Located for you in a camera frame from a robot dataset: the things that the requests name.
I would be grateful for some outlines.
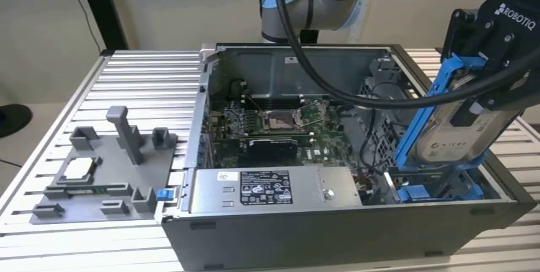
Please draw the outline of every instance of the blue drive bracket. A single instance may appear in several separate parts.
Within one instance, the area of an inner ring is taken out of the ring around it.
[[[467,70],[481,70],[485,65],[485,59],[480,57],[459,57],[457,55],[452,54],[452,57],[443,61],[440,66],[440,70],[437,73],[437,77],[433,81],[431,89],[428,91],[427,97],[433,96],[436,94],[447,93],[449,82],[452,81],[453,73],[456,70],[467,69]],[[419,109],[416,115],[411,121],[409,127],[407,129],[405,135],[397,145],[397,150],[395,153],[395,160],[397,162],[397,167],[401,171],[417,171],[420,166],[416,160],[409,157],[409,151],[416,143],[416,140],[420,136],[420,133],[427,126],[428,120],[433,111],[436,110],[436,106],[431,106],[428,108]],[[457,164],[455,168],[457,170],[465,170],[469,168],[477,167],[485,158],[485,154],[480,155],[476,159],[469,161],[467,164]],[[429,167],[439,167],[440,165],[429,166],[428,164],[423,164],[423,168]]]

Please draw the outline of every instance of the blue latch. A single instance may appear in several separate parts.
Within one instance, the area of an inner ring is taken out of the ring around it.
[[[157,191],[157,201],[172,201],[175,199],[175,190],[161,189]]]

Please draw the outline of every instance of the blue clip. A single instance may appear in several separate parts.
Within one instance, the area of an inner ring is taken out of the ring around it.
[[[157,191],[157,201],[172,201],[175,199],[175,190],[161,189]]]
[[[461,68],[469,70],[483,69],[487,61],[480,57],[459,57],[452,54],[452,57],[443,61],[440,66],[437,78],[431,86],[427,96],[433,96],[436,94],[443,94],[448,92],[448,84],[452,79],[453,72]],[[417,165],[413,161],[409,161],[408,153],[416,143],[417,137],[428,123],[431,115],[433,114],[436,107],[431,106],[424,109],[419,109],[416,115],[411,121],[411,125],[407,129],[405,135],[397,145],[395,159],[397,162],[397,167],[401,171],[417,171]],[[484,161],[485,154],[480,155],[468,164],[460,164],[456,166],[457,170],[465,170],[473,168],[481,164]]]

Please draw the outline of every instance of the black pole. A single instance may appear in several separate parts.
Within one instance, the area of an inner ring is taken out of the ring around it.
[[[87,0],[107,49],[128,49],[119,14],[112,0]]]

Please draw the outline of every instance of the gray case panel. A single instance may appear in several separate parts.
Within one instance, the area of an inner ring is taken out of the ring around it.
[[[187,271],[261,269],[449,256],[493,221],[528,209],[440,204],[169,219],[163,228]]]

